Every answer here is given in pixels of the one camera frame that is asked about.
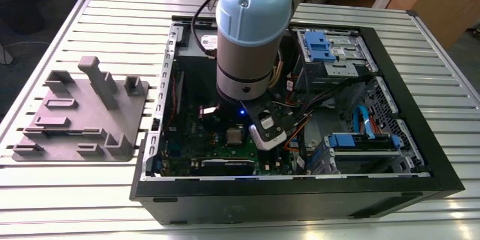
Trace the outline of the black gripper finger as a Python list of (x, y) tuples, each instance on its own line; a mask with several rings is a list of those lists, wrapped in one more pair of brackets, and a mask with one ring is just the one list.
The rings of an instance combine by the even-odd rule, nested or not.
[(222, 128), (225, 124), (225, 114), (220, 104), (200, 106), (197, 118), (205, 128)]

